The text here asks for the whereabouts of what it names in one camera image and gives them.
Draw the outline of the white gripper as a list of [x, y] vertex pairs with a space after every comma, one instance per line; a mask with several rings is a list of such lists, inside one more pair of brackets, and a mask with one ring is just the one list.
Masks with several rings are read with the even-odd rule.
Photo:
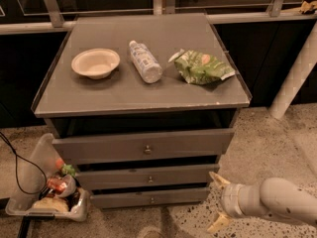
[[215, 215], [207, 231], [209, 233], [216, 233], [227, 227], [231, 223], [232, 218], [243, 218], [245, 216], [239, 205], [239, 191], [243, 186], [241, 184], [230, 183], [214, 172], [210, 172], [209, 176], [219, 189], [223, 189], [221, 193], [221, 205], [223, 210], [229, 215], [223, 212], [218, 212]]

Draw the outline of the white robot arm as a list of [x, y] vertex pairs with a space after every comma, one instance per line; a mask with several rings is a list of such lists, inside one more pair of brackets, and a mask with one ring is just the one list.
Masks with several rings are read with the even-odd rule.
[[260, 219], [317, 227], [317, 198], [284, 178], [267, 178], [253, 185], [232, 183], [214, 172], [209, 176], [221, 190], [218, 212], [207, 231], [216, 233], [234, 219]]

